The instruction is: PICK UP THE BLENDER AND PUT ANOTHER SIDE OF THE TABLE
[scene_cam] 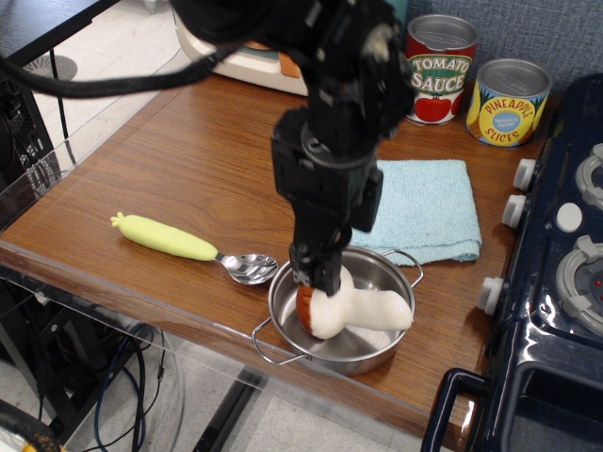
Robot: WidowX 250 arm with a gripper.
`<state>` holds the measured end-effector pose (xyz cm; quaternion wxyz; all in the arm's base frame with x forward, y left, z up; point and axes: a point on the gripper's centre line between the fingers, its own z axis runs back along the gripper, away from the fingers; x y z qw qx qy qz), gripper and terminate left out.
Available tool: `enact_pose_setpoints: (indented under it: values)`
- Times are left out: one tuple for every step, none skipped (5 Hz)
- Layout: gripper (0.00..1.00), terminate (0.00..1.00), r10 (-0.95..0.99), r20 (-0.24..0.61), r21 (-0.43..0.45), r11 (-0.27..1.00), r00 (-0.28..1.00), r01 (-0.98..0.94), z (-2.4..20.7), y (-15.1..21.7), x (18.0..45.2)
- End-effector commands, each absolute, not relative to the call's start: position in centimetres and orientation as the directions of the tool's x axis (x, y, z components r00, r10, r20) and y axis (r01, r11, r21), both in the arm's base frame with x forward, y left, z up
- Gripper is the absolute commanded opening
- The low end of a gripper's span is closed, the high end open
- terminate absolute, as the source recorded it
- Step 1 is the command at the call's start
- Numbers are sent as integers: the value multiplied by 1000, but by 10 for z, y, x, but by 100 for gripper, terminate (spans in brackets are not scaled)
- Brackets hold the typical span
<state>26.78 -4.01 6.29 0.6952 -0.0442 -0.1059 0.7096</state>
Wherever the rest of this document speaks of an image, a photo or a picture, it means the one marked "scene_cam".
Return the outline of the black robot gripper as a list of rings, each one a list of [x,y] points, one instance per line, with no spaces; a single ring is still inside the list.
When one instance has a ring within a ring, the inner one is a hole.
[[[294,212],[289,263],[294,281],[329,297],[340,289],[343,248],[351,231],[375,224],[383,174],[377,169],[379,142],[359,137],[343,153],[310,130],[310,112],[286,111],[271,138],[277,192]]]

